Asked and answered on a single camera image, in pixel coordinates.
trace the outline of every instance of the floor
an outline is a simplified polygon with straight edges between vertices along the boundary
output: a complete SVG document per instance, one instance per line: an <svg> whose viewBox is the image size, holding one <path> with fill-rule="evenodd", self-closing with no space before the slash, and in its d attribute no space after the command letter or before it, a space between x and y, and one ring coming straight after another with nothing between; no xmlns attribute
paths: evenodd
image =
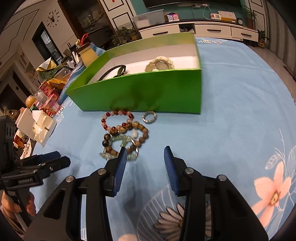
<svg viewBox="0 0 296 241"><path fill-rule="evenodd" d="M284 68L284 62L269 49L259 47L250 48L256 52L264 61L278 74L284 84L287 86L294 100L296 100L296 82L293 80L289 72Z"/></svg>

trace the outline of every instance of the screw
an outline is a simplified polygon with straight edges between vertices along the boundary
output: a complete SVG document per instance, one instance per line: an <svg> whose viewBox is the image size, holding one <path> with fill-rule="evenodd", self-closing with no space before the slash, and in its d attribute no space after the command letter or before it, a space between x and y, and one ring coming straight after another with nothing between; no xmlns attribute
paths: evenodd
<svg viewBox="0 0 296 241"><path fill-rule="evenodd" d="M222 182L224 182L224 181L227 180L227 177L224 176L224 175L219 175L218 178L219 178L219 180L222 181Z"/></svg>
<svg viewBox="0 0 296 241"><path fill-rule="evenodd" d="M105 173L106 173L106 169L104 169L104 168L101 168L98 170L98 174L100 174L100 175L103 175Z"/></svg>
<svg viewBox="0 0 296 241"><path fill-rule="evenodd" d="M187 173L187 174L192 174L193 172L194 172L194 170L192 169L192 168L186 168L185 169L185 172Z"/></svg>
<svg viewBox="0 0 296 241"><path fill-rule="evenodd" d="M70 183L74 180L74 177L73 176L68 176L66 177L66 182Z"/></svg>

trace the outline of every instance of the television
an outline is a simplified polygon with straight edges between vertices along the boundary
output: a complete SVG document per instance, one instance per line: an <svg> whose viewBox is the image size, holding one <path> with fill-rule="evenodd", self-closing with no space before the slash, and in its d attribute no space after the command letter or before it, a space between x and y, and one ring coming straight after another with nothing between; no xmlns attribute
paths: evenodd
<svg viewBox="0 0 296 241"><path fill-rule="evenodd" d="M158 7L168 4L178 4L178 3L218 3L227 4L235 7L242 7L240 0L209 0L209 1L188 1L188 0L143 0L146 8Z"/></svg>

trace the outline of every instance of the teal wall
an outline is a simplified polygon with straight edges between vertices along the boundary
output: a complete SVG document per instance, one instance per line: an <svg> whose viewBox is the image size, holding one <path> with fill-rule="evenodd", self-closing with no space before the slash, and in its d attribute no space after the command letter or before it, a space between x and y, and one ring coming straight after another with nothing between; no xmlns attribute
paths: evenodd
<svg viewBox="0 0 296 241"><path fill-rule="evenodd" d="M245 0L240 0L242 6L245 6ZM165 12L176 12L179 15L180 19L191 19L191 18L204 18L203 17L203 11L204 7L178 7L177 4L172 5L165 5L161 7L154 7L150 9L146 9L145 4L143 0L131 0L131 3L133 5L133 8L135 9L137 15L155 11L159 9L164 9ZM218 13L218 11L227 11L227 12L234 12L235 16L237 18L243 19L243 22L245 22L245 17L241 14L241 11L238 7L232 7L229 5L222 5L222 4L215 4L215 3L209 3L210 9L212 13ZM206 7L205 9L205 17L210 18L210 10Z"/></svg>

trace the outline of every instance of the pink flower print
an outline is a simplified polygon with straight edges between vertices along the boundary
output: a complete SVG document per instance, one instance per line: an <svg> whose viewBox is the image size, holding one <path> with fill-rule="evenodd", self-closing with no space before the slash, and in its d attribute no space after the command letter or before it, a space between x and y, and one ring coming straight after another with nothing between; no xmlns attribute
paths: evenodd
<svg viewBox="0 0 296 241"><path fill-rule="evenodd" d="M274 180L268 177L260 177L254 180L257 195L262 199L253 207L253 211L258 215L265 209L259 218L262 226L265 228L272 217L274 207L279 206L279 201L286 196L291 186L291 178L287 177L283 181L284 163L281 161L275 170Z"/></svg>

